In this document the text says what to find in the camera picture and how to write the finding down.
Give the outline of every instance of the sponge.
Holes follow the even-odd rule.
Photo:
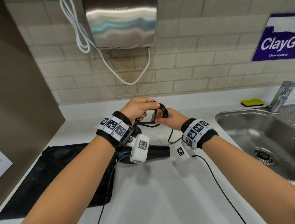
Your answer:
[[[253,107],[253,106],[263,106],[265,102],[260,99],[253,99],[253,100],[242,100],[241,104],[245,107]]]

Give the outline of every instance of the chrome faucet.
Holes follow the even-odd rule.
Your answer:
[[[295,87],[295,82],[293,81],[283,81],[281,87],[278,89],[275,97],[273,98],[271,104],[268,106],[270,112],[278,113],[283,104],[287,101],[288,96]]]

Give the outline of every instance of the white power cord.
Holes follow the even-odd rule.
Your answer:
[[[147,70],[148,66],[150,65],[150,48],[147,48],[148,51],[148,63],[145,67],[145,69],[142,71],[142,73],[140,74],[140,76],[132,83],[128,83],[125,82],[123,79],[121,79],[117,73],[115,73],[111,67],[107,64],[106,60],[104,59],[101,51],[95,46],[95,44],[89,39],[88,34],[86,32],[86,30],[83,28],[83,26],[79,23],[78,18],[77,18],[77,12],[76,12],[76,8],[75,5],[73,3],[72,0],[69,0],[71,5],[72,5],[72,9],[69,8],[68,4],[66,3],[66,0],[60,0],[60,7],[63,11],[63,13],[65,14],[65,16],[68,18],[68,20],[70,21],[70,23],[72,24],[74,31],[75,31],[75,35],[76,35],[76,41],[77,41],[77,45],[78,48],[83,52],[83,53],[88,53],[90,51],[90,44],[92,44],[99,52],[104,64],[108,67],[108,69],[124,84],[126,85],[134,85],[135,83],[138,82],[138,80],[142,77],[142,75],[145,73],[145,71]],[[80,40],[80,34],[83,37],[83,39],[86,42],[86,45],[82,44],[81,40]]]

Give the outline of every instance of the sink basin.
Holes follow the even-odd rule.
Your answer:
[[[295,180],[295,105],[222,112],[217,123],[240,148],[288,180]]]

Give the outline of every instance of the forearm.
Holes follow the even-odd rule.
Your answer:
[[[23,224],[77,223],[113,154],[114,147],[96,136],[47,187]]]
[[[295,187],[289,181],[219,136],[202,149],[268,224],[294,223]]]

